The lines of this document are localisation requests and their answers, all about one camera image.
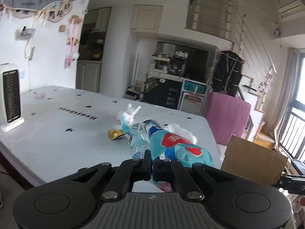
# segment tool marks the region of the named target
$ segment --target pink mattress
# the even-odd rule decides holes
[[[227,145],[231,135],[241,137],[250,115],[251,105],[235,97],[212,92],[208,95],[204,117],[218,144]]]

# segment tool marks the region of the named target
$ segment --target teal sign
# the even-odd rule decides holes
[[[188,82],[188,81],[185,81],[185,83],[184,83],[184,89],[186,91],[190,91],[190,92],[194,93],[196,90],[196,87],[198,87],[196,94],[201,94],[201,95],[205,94],[205,91],[206,91],[205,85],[196,84],[196,83],[192,83],[192,82]]]

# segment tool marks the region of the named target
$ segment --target doorway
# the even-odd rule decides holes
[[[76,88],[98,93],[104,43],[111,7],[89,10],[83,21],[76,70]]]
[[[297,89],[280,132],[280,146],[292,157],[305,161],[305,54],[299,58]]]

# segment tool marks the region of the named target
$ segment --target space heater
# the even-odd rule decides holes
[[[0,127],[8,132],[24,122],[22,117],[19,72],[12,63],[0,65]]]

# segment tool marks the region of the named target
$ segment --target black chalkboard sign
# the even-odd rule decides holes
[[[157,85],[150,91],[144,93],[143,101],[150,104],[177,109],[182,83],[162,78],[156,78]]]

